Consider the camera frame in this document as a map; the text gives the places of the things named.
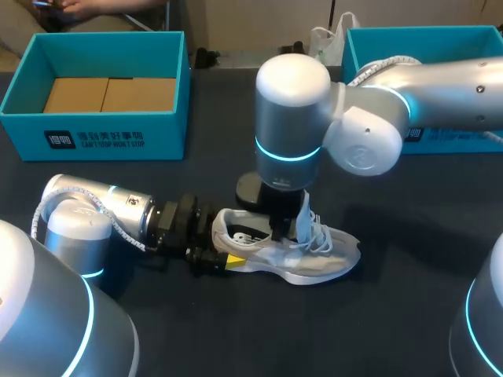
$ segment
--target box logo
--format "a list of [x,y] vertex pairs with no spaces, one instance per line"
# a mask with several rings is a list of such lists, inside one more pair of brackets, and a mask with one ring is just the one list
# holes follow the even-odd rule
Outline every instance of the box logo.
[[405,143],[417,143],[423,137],[424,128],[411,128],[407,131]]
[[52,149],[75,149],[70,131],[44,131],[44,135]]

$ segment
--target shoe sole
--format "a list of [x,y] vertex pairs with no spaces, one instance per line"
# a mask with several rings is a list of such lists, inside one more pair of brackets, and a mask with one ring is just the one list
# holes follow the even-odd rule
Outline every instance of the shoe sole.
[[343,271],[338,271],[336,273],[331,273],[322,276],[296,275],[294,273],[289,273],[288,271],[279,269],[278,267],[267,265],[266,263],[251,262],[251,261],[246,261],[245,265],[230,269],[230,271],[235,271],[237,273],[257,273],[262,271],[266,273],[274,273],[278,276],[281,276],[283,279],[285,279],[286,281],[288,281],[290,284],[293,285],[315,285],[341,277],[342,275],[349,273],[357,264],[358,262],[356,262],[349,269],[345,269]]

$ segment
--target cardboard box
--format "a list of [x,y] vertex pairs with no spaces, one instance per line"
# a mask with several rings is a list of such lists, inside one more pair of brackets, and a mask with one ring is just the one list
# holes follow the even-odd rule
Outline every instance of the cardboard box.
[[24,161],[182,159],[189,91],[181,32],[40,34],[0,120]]
[[[503,38],[492,26],[351,29],[344,46],[343,81],[349,83],[371,61],[395,55],[415,57],[424,64],[500,57]],[[503,131],[496,134],[503,137]],[[409,130],[402,150],[404,154],[458,152],[503,152],[503,145],[478,133],[418,128]]]
[[175,79],[110,79],[102,112],[170,112]]
[[101,112],[108,79],[54,80],[44,113]]

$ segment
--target white cable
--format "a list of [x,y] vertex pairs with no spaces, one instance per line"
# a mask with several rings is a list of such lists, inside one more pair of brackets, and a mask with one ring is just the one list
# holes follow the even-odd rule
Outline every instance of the white cable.
[[40,214],[46,207],[47,203],[55,198],[56,196],[59,196],[61,194],[65,194],[66,192],[78,192],[80,194],[83,194],[87,196],[89,199],[93,201],[94,204],[100,209],[101,213],[107,216],[110,219],[110,222],[112,223],[113,228],[120,234],[122,238],[124,238],[128,243],[132,244],[133,246],[137,247],[141,251],[145,251],[146,246],[141,243],[136,241],[133,237],[129,236],[124,230],[120,227],[119,224],[117,224],[117,221],[114,219],[113,215],[110,214],[108,211],[107,207],[98,199],[96,195],[94,195],[91,191],[85,190],[84,188],[80,187],[64,187],[64,188],[59,188],[56,191],[52,191],[51,193],[47,194],[42,198],[42,201],[40,204],[37,206],[37,209],[35,210],[35,213],[33,215],[33,219],[31,220],[31,237],[34,238],[35,240],[37,239],[37,228],[39,226],[39,219],[40,219]]
[[148,27],[145,24],[142,24],[140,21],[138,21],[136,18],[131,17],[129,14],[125,14],[124,13],[124,16],[126,16],[126,18],[129,21],[131,21],[133,24],[135,24],[136,26],[138,26],[140,29],[143,29],[144,31],[153,31],[150,27]]
[[387,59],[379,61],[369,69],[365,69],[361,74],[357,75],[353,79],[353,81],[348,84],[348,86],[358,86],[370,76],[374,76],[377,72],[382,71],[383,69],[394,64],[421,64],[421,62],[418,59],[414,59],[413,57],[406,57],[403,55],[389,57]]
[[494,132],[484,131],[482,132],[482,136],[486,139],[492,140],[498,144],[503,144],[503,137],[496,135]]

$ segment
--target wall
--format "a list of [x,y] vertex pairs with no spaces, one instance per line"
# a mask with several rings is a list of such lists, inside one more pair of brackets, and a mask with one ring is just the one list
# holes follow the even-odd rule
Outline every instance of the wall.
[[[266,49],[309,43],[310,30],[327,27],[331,0],[179,0],[189,48]],[[487,1],[484,12],[484,1]],[[352,11],[362,26],[498,24],[503,0],[336,0],[340,15]]]
[[486,0],[479,23],[497,26],[503,24],[503,0]]

